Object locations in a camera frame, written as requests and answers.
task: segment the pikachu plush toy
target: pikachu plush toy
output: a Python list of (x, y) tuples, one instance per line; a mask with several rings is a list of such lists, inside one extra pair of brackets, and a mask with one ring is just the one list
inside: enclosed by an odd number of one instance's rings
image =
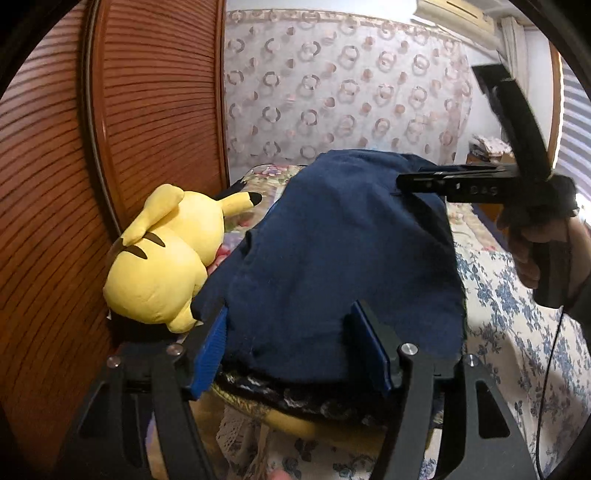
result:
[(103, 294), (114, 312), (142, 323), (190, 330), (197, 319), (191, 300), (207, 279), (206, 267), (223, 241), (225, 216), (257, 205), (260, 193), (239, 192), (222, 200), (165, 184), (111, 248)]

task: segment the navy blue cloth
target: navy blue cloth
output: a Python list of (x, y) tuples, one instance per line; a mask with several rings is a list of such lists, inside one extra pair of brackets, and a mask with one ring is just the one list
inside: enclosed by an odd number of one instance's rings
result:
[(333, 150), (294, 176), (191, 305), (205, 316), (226, 299), (224, 361), (286, 382), (361, 381), (345, 321), (357, 299), (404, 342), (457, 358), (465, 311), (444, 201), (396, 189), (427, 164)]

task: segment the beige air conditioner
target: beige air conditioner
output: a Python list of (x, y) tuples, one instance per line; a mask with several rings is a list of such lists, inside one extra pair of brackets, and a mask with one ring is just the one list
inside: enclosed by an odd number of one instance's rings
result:
[(435, 22), (490, 50), (497, 50), (495, 21), (463, 0), (418, 0), (417, 17)]

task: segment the silver bolt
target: silver bolt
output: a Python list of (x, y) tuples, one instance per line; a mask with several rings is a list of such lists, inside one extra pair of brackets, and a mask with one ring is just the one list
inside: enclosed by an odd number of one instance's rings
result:
[(404, 355), (416, 355), (418, 352), (418, 347), (414, 343), (405, 343), (402, 347), (400, 347)]
[(476, 355), (469, 353), (464, 357), (464, 363), (469, 367), (475, 367), (480, 363), (480, 360), (478, 360)]
[(180, 343), (171, 343), (166, 347), (166, 353), (170, 356), (179, 356), (183, 353), (184, 347)]
[(117, 368), (121, 365), (121, 357), (119, 355), (111, 355), (107, 358), (107, 367)]

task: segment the patterned curtain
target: patterned curtain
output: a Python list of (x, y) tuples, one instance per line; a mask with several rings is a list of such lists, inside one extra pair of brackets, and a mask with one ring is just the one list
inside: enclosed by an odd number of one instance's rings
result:
[(451, 37), (335, 12), (237, 10), (227, 13), (224, 56), (232, 181), (332, 149), (454, 161), (472, 85)]

